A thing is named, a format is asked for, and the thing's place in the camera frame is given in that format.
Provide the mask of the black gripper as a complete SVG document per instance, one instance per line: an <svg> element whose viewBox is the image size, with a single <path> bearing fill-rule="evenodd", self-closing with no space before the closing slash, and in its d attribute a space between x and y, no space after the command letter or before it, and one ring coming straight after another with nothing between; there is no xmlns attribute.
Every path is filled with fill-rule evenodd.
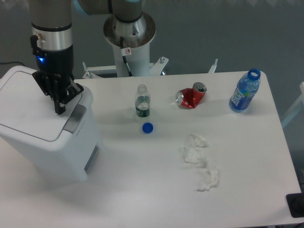
<svg viewBox="0 0 304 228"><path fill-rule="evenodd" d="M38 68L42 70L34 72L33 78L43 94L54 100L55 113L64 113L65 105L84 91L84 88L73 80L70 80L70 85L65 89L59 89L57 74L74 79L73 46L62 50L42 50L36 47L33 48L33 55L36 56Z"/></svg>

